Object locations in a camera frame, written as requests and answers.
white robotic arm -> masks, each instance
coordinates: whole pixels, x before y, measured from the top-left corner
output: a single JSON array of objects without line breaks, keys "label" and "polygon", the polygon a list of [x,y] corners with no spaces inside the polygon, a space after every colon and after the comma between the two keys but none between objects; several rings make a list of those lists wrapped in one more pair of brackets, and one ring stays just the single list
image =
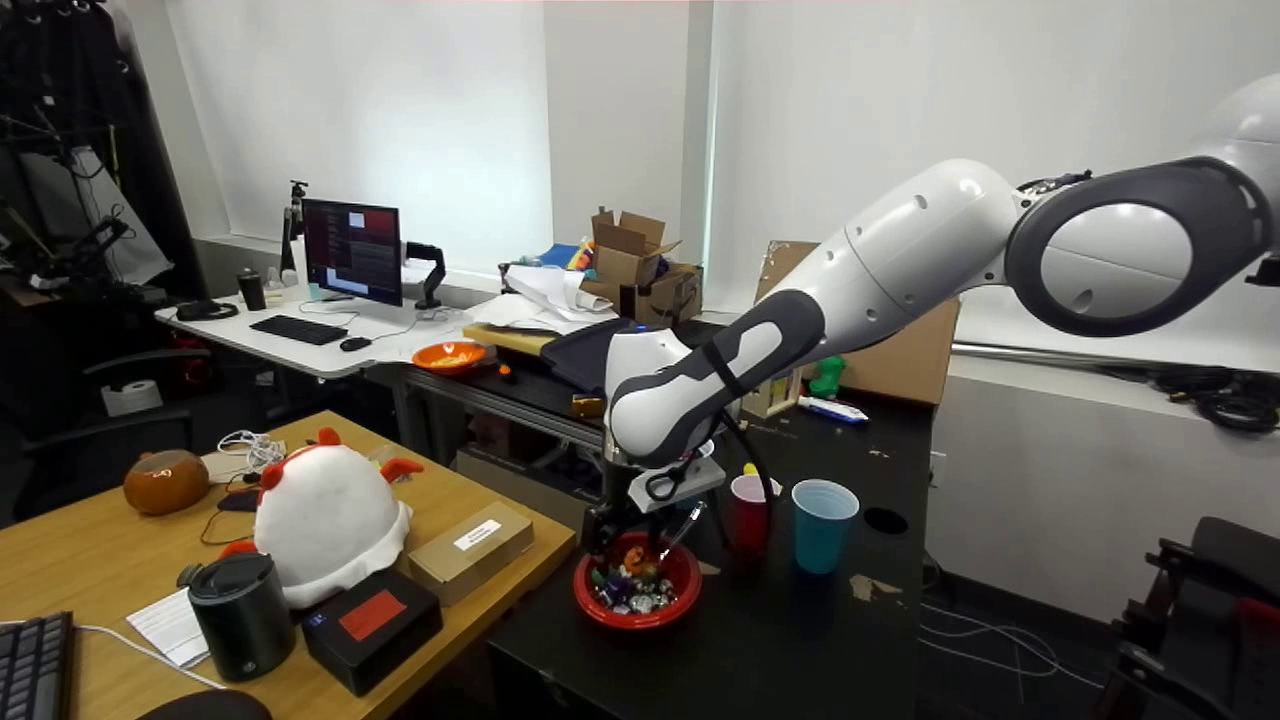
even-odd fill
[{"label": "white robotic arm", "polygon": [[946,160],[831,232],[704,350],[613,379],[606,432],[641,481],[704,463],[713,422],[768,376],[870,350],[1005,259],[1005,284],[1075,336],[1160,330],[1272,247],[1280,78],[1246,85],[1200,154],[1043,196]]}]

computer screen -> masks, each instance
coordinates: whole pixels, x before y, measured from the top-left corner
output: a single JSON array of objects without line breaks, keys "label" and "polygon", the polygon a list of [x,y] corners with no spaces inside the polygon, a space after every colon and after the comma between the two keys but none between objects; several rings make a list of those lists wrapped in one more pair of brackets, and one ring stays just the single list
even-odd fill
[{"label": "computer screen", "polygon": [[379,203],[305,200],[306,284],[400,305],[400,214]]}]

mouse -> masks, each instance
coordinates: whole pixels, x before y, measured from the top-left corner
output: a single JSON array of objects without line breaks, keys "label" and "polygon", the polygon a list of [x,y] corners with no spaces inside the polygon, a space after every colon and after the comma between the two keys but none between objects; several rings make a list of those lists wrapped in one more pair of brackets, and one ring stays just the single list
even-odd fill
[{"label": "mouse", "polygon": [[248,694],[192,694],[150,708],[142,720],[273,720]]},{"label": "mouse", "polygon": [[369,350],[371,339],[369,336],[346,336],[346,339],[341,339],[335,350],[341,352],[354,352],[354,350]]}]

orange bowl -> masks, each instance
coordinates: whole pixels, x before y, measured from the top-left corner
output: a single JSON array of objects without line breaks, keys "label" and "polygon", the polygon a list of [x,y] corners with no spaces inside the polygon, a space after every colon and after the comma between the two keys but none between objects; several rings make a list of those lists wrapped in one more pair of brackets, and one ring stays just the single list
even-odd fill
[{"label": "orange bowl", "polygon": [[432,376],[471,376],[483,363],[483,345],[456,339],[456,345],[429,345],[411,352],[411,363]]},{"label": "orange bowl", "polygon": [[[621,563],[621,557],[627,547],[642,547],[649,538],[642,532],[627,532],[613,546],[613,554],[603,557],[603,563]],[[676,620],[685,620],[701,593],[704,593],[704,571],[697,570],[697,557],[687,547],[670,547],[670,557],[661,563],[663,582],[670,582],[670,602],[654,614],[627,614],[621,618],[600,593],[595,593],[595,582],[592,582],[592,557],[578,557],[577,570],[572,570],[572,602],[577,608],[592,620],[592,625],[603,625],[613,631],[654,631],[654,627],[669,627]]]}]

black table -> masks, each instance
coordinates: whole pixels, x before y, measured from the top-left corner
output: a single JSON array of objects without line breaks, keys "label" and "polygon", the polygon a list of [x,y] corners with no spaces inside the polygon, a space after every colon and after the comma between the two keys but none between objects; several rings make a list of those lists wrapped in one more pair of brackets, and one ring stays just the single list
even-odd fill
[{"label": "black table", "polygon": [[704,524],[692,547],[727,570],[706,578],[697,614],[661,637],[592,627],[566,571],[532,593],[489,640],[506,716],[914,716],[914,602],[933,408],[865,405],[869,432],[784,411],[756,425],[763,467],[781,481],[831,478],[865,510],[909,519],[858,524],[848,571],[894,585],[901,602],[858,605],[838,585],[803,582],[787,561],[790,514],[781,510],[758,571],[730,571]]}]

